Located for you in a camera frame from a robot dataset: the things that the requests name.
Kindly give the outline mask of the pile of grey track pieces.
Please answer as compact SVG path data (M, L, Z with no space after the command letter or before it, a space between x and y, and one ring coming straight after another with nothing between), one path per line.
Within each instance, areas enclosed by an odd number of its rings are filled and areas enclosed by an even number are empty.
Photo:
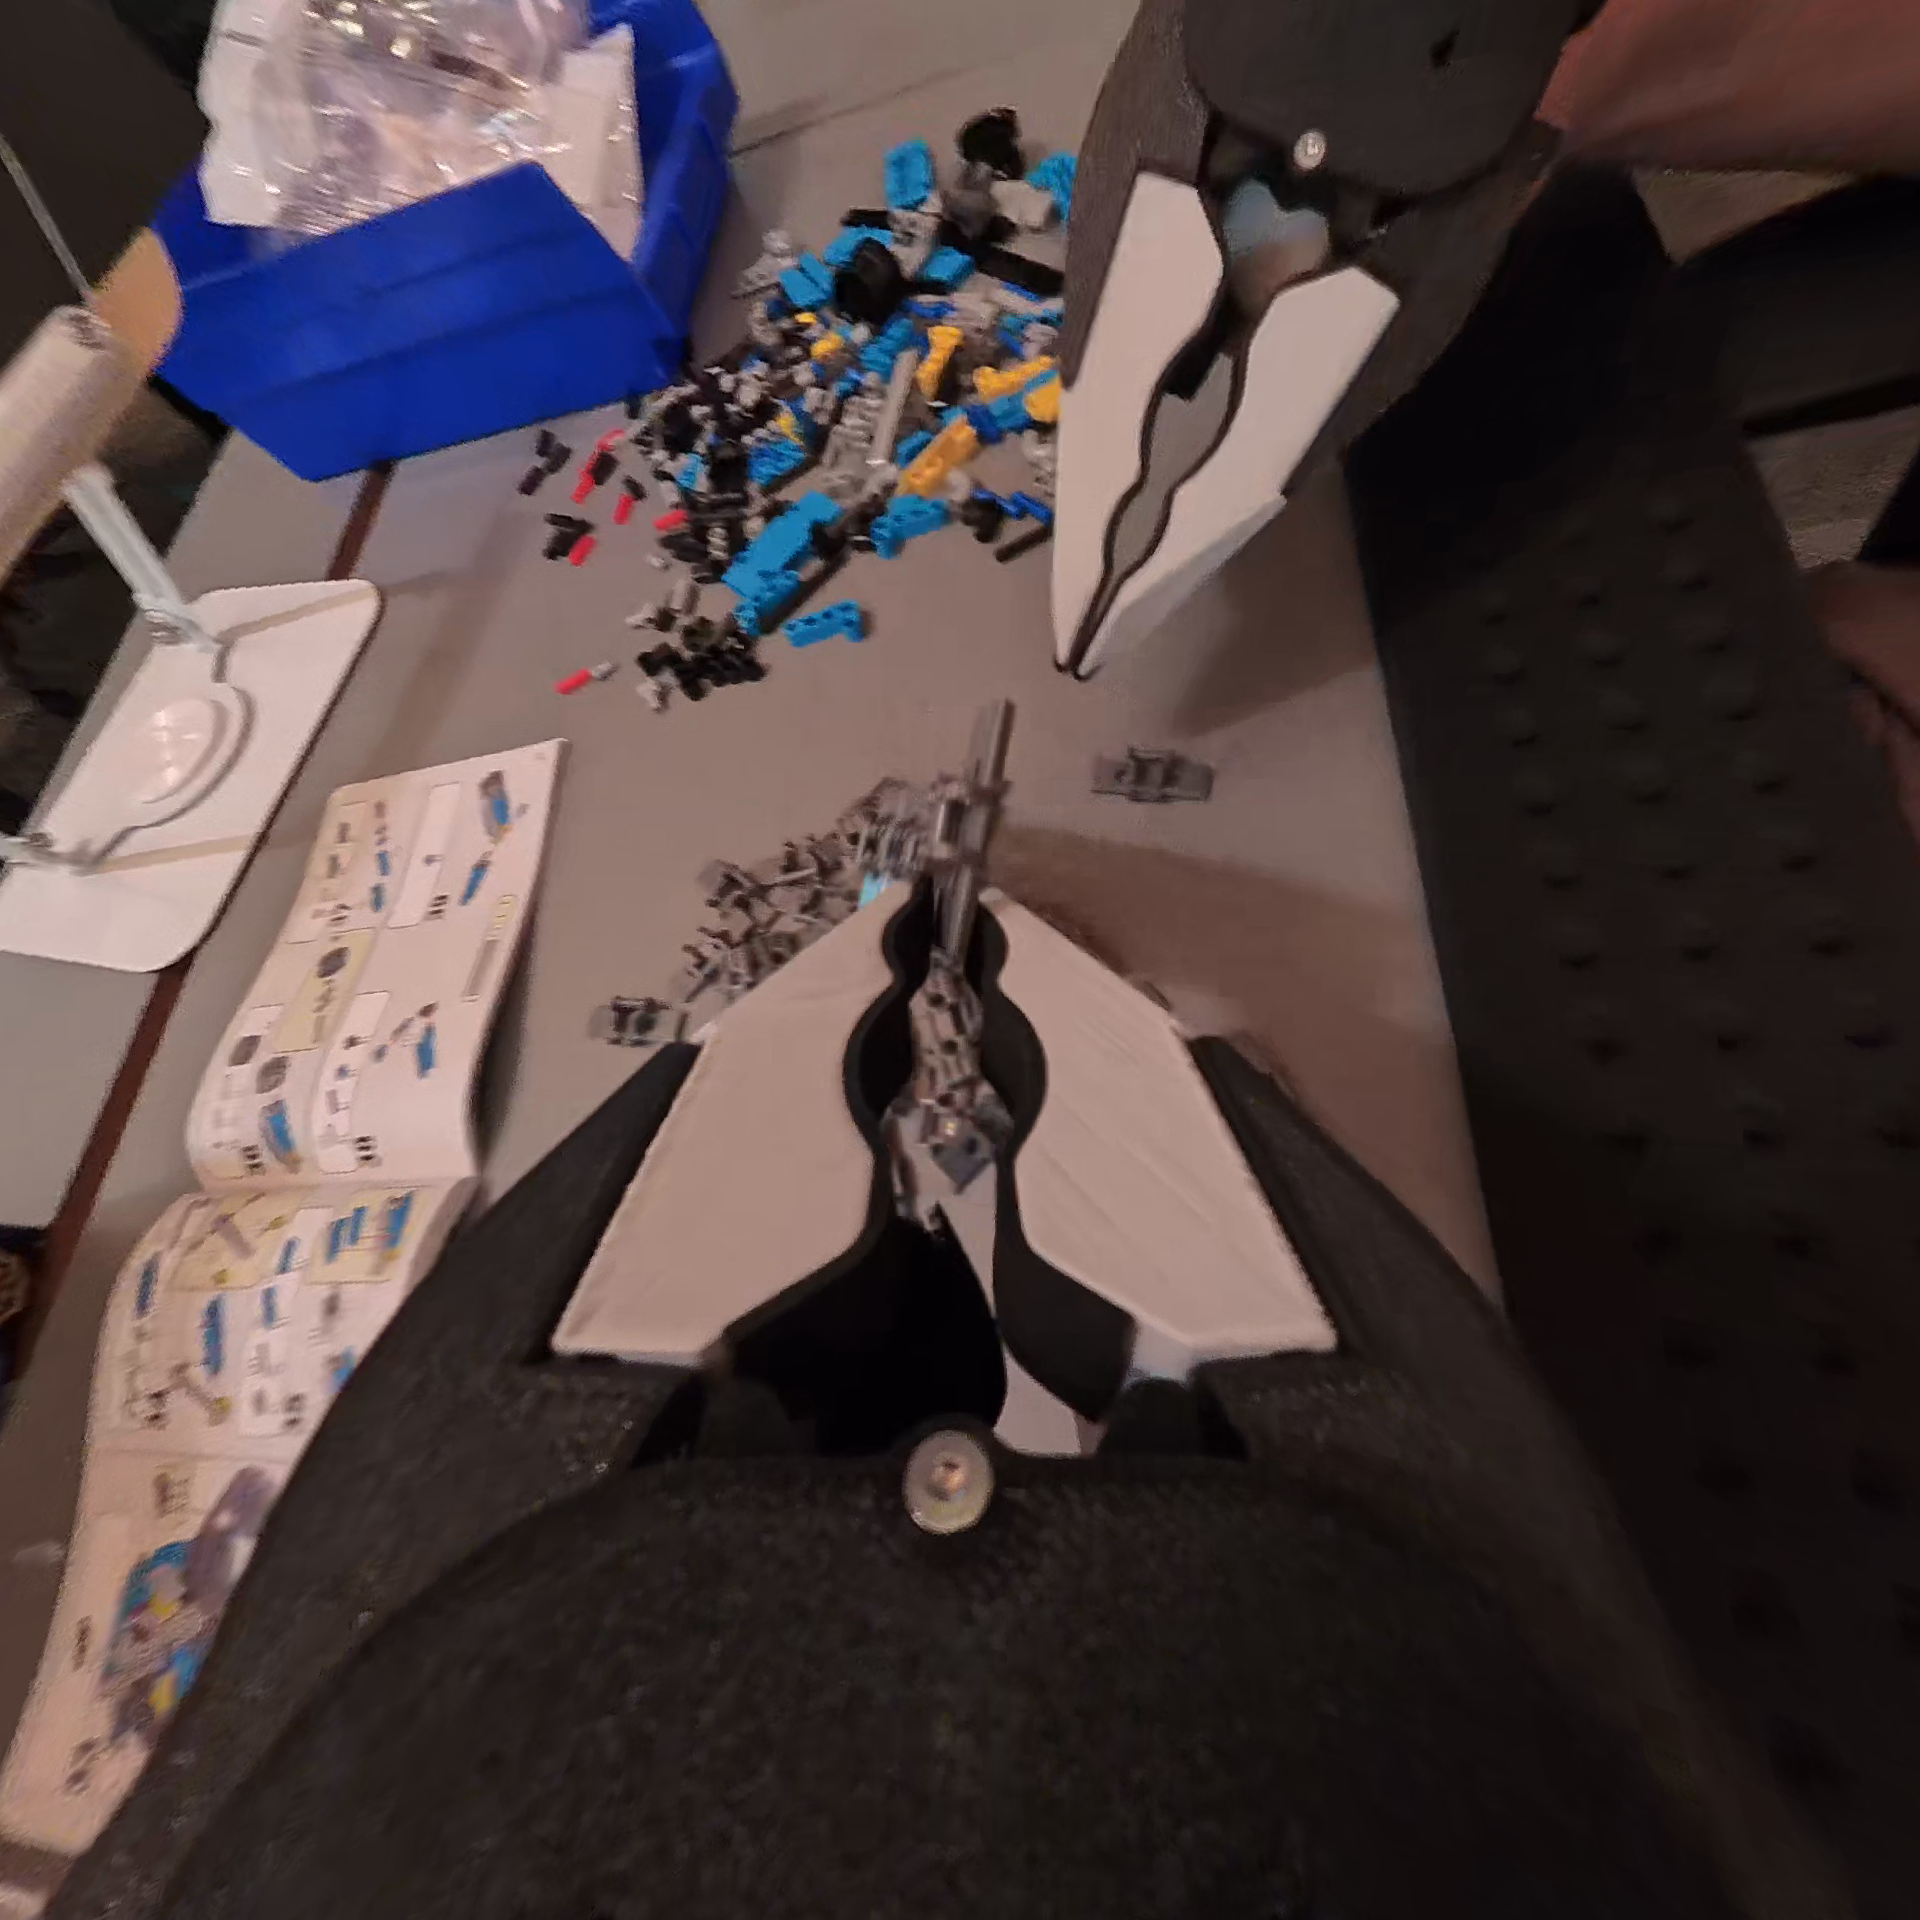
M762 860L710 860L698 871L702 925L678 948L661 998L612 998L593 1011L593 1043L661 1046L775 979L809 943L842 927L886 888L938 867L938 805L956 780L880 780L827 834L781 842Z

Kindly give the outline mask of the clear plastic bags bundle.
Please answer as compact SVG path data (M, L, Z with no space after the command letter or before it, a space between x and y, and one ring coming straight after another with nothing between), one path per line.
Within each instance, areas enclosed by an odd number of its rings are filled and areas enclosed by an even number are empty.
M633 26L579 0L223 0L202 55L206 223L300 247L539 165L643 232Z

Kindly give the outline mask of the person's right hand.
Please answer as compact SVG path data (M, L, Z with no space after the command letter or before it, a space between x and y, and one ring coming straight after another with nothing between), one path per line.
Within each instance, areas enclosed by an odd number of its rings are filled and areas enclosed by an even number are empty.
M1569 155L1647 167L1920 167L1915 0L1607 0L1541 99Z

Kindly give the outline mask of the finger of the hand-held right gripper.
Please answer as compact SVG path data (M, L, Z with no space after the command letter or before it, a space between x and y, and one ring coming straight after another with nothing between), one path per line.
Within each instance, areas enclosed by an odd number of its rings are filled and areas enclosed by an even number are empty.
M1161 632L1295 488L1320 426L1374 352L1404 299L1372 273L1331 273L1273 299L1244 352L1220 436L1170 488L1167 525L1099 616L1077 675Z
M1052 656L1087 674L1119 594L1119 529L1149 477L1174 360L1210 326L1225 249L1200 188L1142 167L1119 213L1077 372L1056 389Z

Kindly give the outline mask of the building instruction booklet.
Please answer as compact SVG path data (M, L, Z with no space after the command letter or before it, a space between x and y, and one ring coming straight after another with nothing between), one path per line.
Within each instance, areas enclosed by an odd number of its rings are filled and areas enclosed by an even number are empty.
M8 1840L76 1856L202 1678L266 1513L479 1187L473 1090L567 740L337 786L114 1277Z

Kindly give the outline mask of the blue plastic bin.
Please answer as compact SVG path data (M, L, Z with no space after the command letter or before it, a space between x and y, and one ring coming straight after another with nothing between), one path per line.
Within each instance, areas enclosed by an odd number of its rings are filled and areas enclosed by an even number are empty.
M593 26L633 31L633 249L539 165L286 249L213 223L187 167L156 208L178 277L159 375L305 481L669 386L730 203L741 92L694 0L612 0Z

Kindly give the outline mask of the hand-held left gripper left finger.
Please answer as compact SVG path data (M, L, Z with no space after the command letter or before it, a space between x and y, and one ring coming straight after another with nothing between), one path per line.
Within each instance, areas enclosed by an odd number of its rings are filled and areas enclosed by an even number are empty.
M694 1046L553 1356L698 1365L892 1209L885 1121L915 1073L930 888L886 884Z

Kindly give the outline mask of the black panel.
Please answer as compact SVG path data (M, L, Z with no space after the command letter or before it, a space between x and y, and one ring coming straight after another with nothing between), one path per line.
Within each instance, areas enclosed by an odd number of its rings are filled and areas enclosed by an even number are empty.
M0 6L8 295L87 295L202 161L206 111L114 6Z

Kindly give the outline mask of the white adjustable stand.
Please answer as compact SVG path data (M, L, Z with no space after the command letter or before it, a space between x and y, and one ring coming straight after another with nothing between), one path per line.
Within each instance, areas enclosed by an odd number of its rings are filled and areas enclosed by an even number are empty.
M148 651L37 805L8 834L8 956L156 976L187 959L310 761L382 621L364 578L187 594L130 512L102 443L144 378L53 208L26 194L76 286L8 364L8 569L74 509L136 594Z

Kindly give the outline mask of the grey desk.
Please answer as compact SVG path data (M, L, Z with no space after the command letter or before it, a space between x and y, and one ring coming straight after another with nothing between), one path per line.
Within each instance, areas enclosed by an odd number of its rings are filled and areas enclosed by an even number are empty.
M871 644L775 649L762 689L649 715L633 668L553 691L568 668L614 656L649 566L614 537L579 584L539 578L514 505L522 448L514 429L310 488L227 443L173 537L178 584L349 574L382 590L382 627L178 970L8 956L8 1206L29 1196L29 1220L53 1226L8 1414L8 1718L61 1591L106 1290L136 1238L194 1187L191 1094L291 910L331 788L349 780L568 740L539 915L479 1090L468 1218L638 1073L643 1054L593 1043L593 1011L673 979L710 857L770 854L886 770L945 770L1000 691L1016 703L1007 892L1087 933L1200 1030L1278 1060L1311 1116L1484 1290L1499 1282L1333 473L1188 604L1180 632L1092 683L1052 674L1048 560L997 566L945 535L862 569ZM1099 803L1092 752L1119 751L1205 761L1210 803Z

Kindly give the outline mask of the heap of blue black bricks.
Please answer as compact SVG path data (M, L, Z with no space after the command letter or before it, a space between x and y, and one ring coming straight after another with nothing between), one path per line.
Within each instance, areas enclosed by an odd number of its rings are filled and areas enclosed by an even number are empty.
M862 644L856 560L963 535L997 566L1052 543L1074 150L980 107L950 161L885 150L880 203L821 247L766 232L744 335L626 393L651 590L626 616L638 700L661 715L762 683L766 649Z

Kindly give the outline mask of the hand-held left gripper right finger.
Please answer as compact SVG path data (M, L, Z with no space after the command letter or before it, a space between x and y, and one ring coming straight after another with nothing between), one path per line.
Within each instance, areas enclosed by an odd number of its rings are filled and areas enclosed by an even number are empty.
M977 918L997 1328L1027 1374L1192 1374L1340 1346L1188 1028L1044 915Z

